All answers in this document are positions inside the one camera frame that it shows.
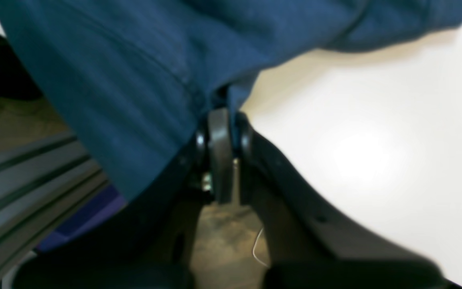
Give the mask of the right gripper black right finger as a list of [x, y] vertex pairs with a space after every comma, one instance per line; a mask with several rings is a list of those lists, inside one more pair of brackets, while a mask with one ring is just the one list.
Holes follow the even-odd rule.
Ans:
[[322, 197], [244, 113], [240, 202], [263, 224], [263, 289], [458, 289], [429, 258], [358, 224]]

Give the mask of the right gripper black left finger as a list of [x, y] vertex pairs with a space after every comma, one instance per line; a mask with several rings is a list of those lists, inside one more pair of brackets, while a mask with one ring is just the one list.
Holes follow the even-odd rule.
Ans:
[[16, 289], [193, 289], [189, 263], [202, 208], [233, 191], [229, 111], [194, 137], [126, 208], [75, 241], [20, 267]]

